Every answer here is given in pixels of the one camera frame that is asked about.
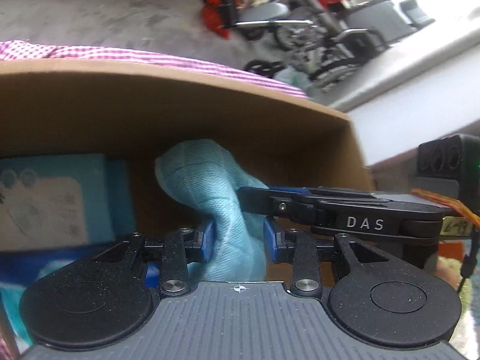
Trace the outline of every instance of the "concrete floor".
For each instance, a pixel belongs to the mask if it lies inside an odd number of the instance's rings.
[[[200,18],[201,0],[0,0],[0,40],[147,50],[242,66],[279,59],[266,37],[224,40]]]

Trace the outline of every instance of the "crosshair mark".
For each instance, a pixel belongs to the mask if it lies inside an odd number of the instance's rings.
[[[230,289],[234,290],[234,291],[237,291],[237,292],[243,292],[245,290],[248,290],[248,288],[246,288],[245,286],[242,286],[241,284],[238,284],[234,287],[231,287]]]

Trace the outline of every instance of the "orange wire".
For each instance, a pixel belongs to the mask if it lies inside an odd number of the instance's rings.
[[[480,217],[474,214],[460,200],[448,198],[444,195],[439,195],[438,193],[424,191],[419,188],[412,189],[411,193],[430,202],[440,203],[444,206],[450,207],[451,209],[455,210],[460,216],[471,222],[475,227],[480,227]]]

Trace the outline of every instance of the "gray ribbed surface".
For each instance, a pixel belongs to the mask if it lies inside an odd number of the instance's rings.
[[[447,344],[394,351],[340,330],[319,302],[287,294],[280,283],[200,283],[165,299],[137,333],[90,352],[36,346],[25,360],[460,360]]]

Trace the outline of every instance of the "black circular disc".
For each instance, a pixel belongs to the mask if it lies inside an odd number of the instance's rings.
[[[455,290],[400,260],[389,264],[389,269],[382,262],[357,264],[335,284],[328,298],[335,321],[355,337],[384,347],[448,340],[461,311]]]
[[[421,288],[401,281],[381,283],[370,291],[373,303],[383,310],[406,314],[420,310],[427,296]]]
[[[121,263],[78,260],[29,286],[20,301],[28,333],[64,350],[110,345],[152,314],[150,290]]]

